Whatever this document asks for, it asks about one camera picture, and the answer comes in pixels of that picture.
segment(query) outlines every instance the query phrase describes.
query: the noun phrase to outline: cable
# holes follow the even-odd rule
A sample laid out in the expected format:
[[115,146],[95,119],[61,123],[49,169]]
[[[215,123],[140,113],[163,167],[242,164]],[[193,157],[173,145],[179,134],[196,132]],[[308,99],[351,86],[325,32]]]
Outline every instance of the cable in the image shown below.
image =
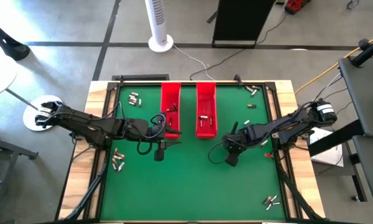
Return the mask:
[[326,86],[326,87],[324,87],[319,93],[318,93],[318,95],[313,99],[313,101],[315,101],[316,99],[318,99],[318,97],[322,94],[322,93],[324,93],[328,88],[329,88],[329,86],[331,86],[331,85],[333,85],[333,84],[335,84],[338,80],[340,80],[340,79],[342,79],[342,77],[340,77],[339,79],[337,79],[337,77],[339,77],[340,76],[340,73],[338,73],[330,82],[329,82],[329,84]]
[[215,144],[213,147],[211,147],[209,153],[207,154],[207,157],[208,157],[209,161],[210,161],[212,164],[222,164],[223,162],[225,162],[226,158],[228,157],[228,152],[227,152],[227,153],[226,153],[226,156],[225,156],[225,158],[224,158],[223,160],[221,160],[221,161],[219,161],[219,162],[215,162],[215,161],[211,160],[211,153],[214,151],[214,148],[217,147],[217,146],[219,146],[220,144],[224,143],[225,141],[226,141],[226,140],[223,140],[222,142]]
[[347,88],[344,88],[344,89],[342,89],[342,90],[336,91],[336,92],[334,92],[334,93],[330,93],[327,97],[323,98],[322,100],[325,100],[325,99],[328,98],[329,96],[334,95],[334,94],[336,94],[336,93],[341,93],[342,91],[345,91],[345,90],[347,90]]
[[82,155],[83,153],[85,153],[86,151],[88,151],[89,149],[92,149],[92,148],[93,148],[93,146],[88,146],[87,149],[85,149],[85,150],[81,151],[79,154],[73,156],[73,158],[70,162],[73,162],[77,157],[79,157],[80,155]]
[[154,119],[154,118],[156,118],[156,117],[158,117],[158,116],[162,116],[162,117],[164,118],[164,120],[163,120],[163,124],[164,124],[164,125],[162,126],[162,128],[160,129],[160,131],[159,131],[158,133],[154,134],[153,136],[146,136],[146,135],[142,134],[142,133],[138,130],[137,127],[135,127],[134,125],[132,125],[132,126],[135,127],[135,129],[137,130],[137,132],[138,132],[141,136],[143,136],[144,138],[146,138],[146,139],[156,138],[157,136],[159,136],[159,134],[160,134],[160,133],[165,129],[165,127],[166,127],[166,116],[164,116],[163,114],[157,114],[157,115],[153,116],[153,117],[151,118],[151,120]]
[[323,171],[319,171],[319,172],[317,172],[316,175],[321,175],[321,174],[323,174],[324,172],[327,172],[327,171],[329,171],[329,170],[335,168],[335,167],[336,167],[336,166],[341,162],[341,159],[342,159],[342,158],[343,158],[343,154],[341,154],[341,157],[340,157],[340,159],[338,160],[338,162],[337,162],[336,164],[332,165],[331,167],[328,167],[328,168],[324,169]]
[[352,101],[351,102],[349,102],[345,107],[343,107],[343,108],[341,108],[337,113],[336,113],[336,116],[338,115],[338,113],[340,113],[342,110],[345,110],[350,104],[352,103]]
[[215,80],[214,78],[212,78],[211,76],[209,76],[208,72],[207,72],[207,67],[206,67],[206,64],[204,64],[203,62],[199,61],[198,59],[188,55],[187,53],[183,52],[182,50],[180,50],[176,45],[173,45],[177,50],[179,50],[181,53],[185,54],[188,58],[196,61],[196,62],[199,62],[203,65],[203,67],[205,68],[205,73],[206,73],[206,76],[209,77],[211,80]]
[[282,19],[282,20],[281,20],[281,21],[280,21],[276,26],[274,26],[273,28],[267,30],[267,32],[265,33],[264,39],[262,39],[260,42],[256,42],[255,44],[251,45],[250,47],[244,48],[244,49],[242,49],[242,50],[240,50],[240,51],[238,51],[238,52],[236,52],[236,53],[233,53],[231,56],[226,57],[226,58],[225,58],[224,60],[222,60],[220,63],[217,63],[217,64],[215,64],[215,65],[212,65],[212,66],[208,67],[208,68],[205,68],[205,69],[203,69],[203,70],[200,70],[200,71],[197,71],[197,72],[192,73],[192,74],[189,76],[189,79],[190,79],[190,80],[193,80],[193,79],[192,79],[192,76],[193,76],[193,75],[196,75],[197,73],[200,73],[200,72],[203,72],[203,71],[207,71],[207,70],[209,70],[209,69],[212,69],[212,68],[214,68],[214,67],[217,67],[218,65],[221,65],[221,64],[224,63],[226,60],[230,59],[231,57],[233,57],[233,56],[235,56],[235,55],[237,55],[237,54],[239,54],[239,53],[241,53],[242,51],[247,50],[247,49],[251,49],[251,48],[253,48],[254,46],[256,46],[257,44],[261,44],[261,43],[263,43],[263,42],[266,40],[268,33],[269,33],[270,31],[273,31],[274,29],[276,29],[278,26],[280,26],[280,25],[284,22],[284,20],[286,19],[286,17],[287,17],[287,14],[285,14],[285,16],[283,17],[283,19]]
[[[353,53],[357,52],[360,48],[357,47],[355,48],[353,51],[351,51],[350,53],[348,53],[347,55],[344,56],[344,58],[348,58],[349,56],[351,56]],[[304,89],[305,87],[307,87],[309,84],[317,81],[317,79],[319,79],[320,77],[322,77],[323,75],[326,75],[328,72],[330,72],[332,69],[334,69],[335,67],[337,67],[338,65],[338,62],[335,63],[334,65],[332,65],[330,68],[328,68],[327,70],[325,70],[324,72],[322,72],[321,74],[319,74],[317,77],[313,78],[312,80],[310,80],[309,82],[307,82],[306,84],[304,84],[303,86],[301,86],[297,91],[294,92],[294,94],[297,94],[299,91],[301,91],[302,89]]]

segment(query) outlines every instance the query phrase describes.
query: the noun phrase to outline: red device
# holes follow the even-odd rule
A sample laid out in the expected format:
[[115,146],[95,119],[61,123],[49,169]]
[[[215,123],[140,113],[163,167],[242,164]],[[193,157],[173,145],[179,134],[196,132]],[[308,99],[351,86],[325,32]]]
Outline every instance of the red device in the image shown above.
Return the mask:
[[[172,129],[180,131],[181,83],[162,83],[160,111],[166,112],[166,123]],[[166,139],[178,139],[179,134],[165,133]]]
[[291,15],[296,14],[302,7],[305,6],[306,3],[310,2],[311,0],[289,0],[285,7],[285,11],[290,13]]
[[216,83],[196,84],[196,136],[215,138],[217,136]]

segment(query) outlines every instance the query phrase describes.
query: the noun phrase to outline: white tower fan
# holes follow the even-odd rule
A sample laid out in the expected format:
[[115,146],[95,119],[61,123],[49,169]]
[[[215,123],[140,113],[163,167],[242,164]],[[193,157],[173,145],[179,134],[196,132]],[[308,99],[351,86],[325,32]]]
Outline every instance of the white tower fan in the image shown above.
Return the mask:
[[145,0],[152,37],[148,41],[154,52],[166,52],[173,47],[174,40],[167,34],[163,0]]

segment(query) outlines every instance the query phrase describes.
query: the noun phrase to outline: white round table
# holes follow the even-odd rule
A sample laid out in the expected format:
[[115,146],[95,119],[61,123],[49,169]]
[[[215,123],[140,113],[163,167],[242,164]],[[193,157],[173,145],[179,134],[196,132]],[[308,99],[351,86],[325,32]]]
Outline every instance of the white round table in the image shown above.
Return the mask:
[[44,131],[52,126],[47,126],[43,128],[41,126],[36,126],[35,124],[35,117],[39,112],[39,108],[41,107],[41,103],[45,103],[48,101],[61,101],[60,98],[51,95],[44,95],[40,96],[31,103],[27,100],[23,99],[18,94],[14,93],[8,87],[13,83],[15,77],[17,76],[17,64],[14,59],[8,57],[7,55],[0,54],[0,93],[6,90],[11,95],[15,96],[25,104],[27,104],[27,108],[24,111],[24,124],[27,128],[33,131]]

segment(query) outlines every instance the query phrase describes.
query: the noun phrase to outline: table leg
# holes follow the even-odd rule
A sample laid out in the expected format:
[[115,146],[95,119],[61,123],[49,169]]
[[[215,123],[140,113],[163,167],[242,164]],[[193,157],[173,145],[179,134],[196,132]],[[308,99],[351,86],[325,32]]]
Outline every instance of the table leg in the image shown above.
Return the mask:
[[35,110],[39,110],[37,107],[35,107],[34,105],[32,105],[31,103],[29,103],[27,100],[23,99],[21,96],[19,96],[17,93],[14,93],[13,91],[11,91],[10,89],[6,89],[7,92],[9,92],[12,96],[15,96],[16,98],[18,98],[19,100],[21,100],[22,102],[26,103],[27,105],[31,106],[33,109]]
[[308,146],[310,156],[318,155],[319,153],[325,152],[332,147],[338,146],[348,140],[350,140],[355,135],[363,135],[363,129],[361,122],[357,119],[343,128],[333,132],[332,134],[321,138],[320,140],[310,144]]
[[14,60],[21,60],[29,55],[30,48],[10,37],[0,29],[0,47]]

